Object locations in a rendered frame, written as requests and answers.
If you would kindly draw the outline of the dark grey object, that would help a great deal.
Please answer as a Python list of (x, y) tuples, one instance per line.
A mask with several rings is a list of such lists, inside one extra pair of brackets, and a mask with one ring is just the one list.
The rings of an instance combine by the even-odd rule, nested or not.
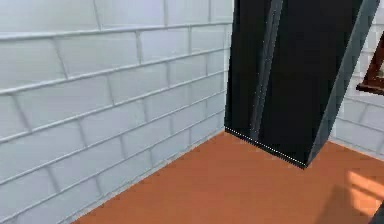
[(384, 201), (381, 203), (368, 224), (384, 224)]

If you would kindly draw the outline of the brown framed window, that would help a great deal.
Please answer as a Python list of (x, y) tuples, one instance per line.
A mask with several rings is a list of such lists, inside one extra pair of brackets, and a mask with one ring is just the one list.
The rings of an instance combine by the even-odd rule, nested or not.
[(363, 81), (356, 89), (384, 96), (384, 34), (380, 37)]

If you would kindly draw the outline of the black fridge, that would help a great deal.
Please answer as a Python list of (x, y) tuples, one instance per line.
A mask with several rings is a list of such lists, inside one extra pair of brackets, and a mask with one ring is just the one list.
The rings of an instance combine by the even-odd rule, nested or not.
[(306, 168), (328, 140), (380, 0), (234, 0), (226, 132)]

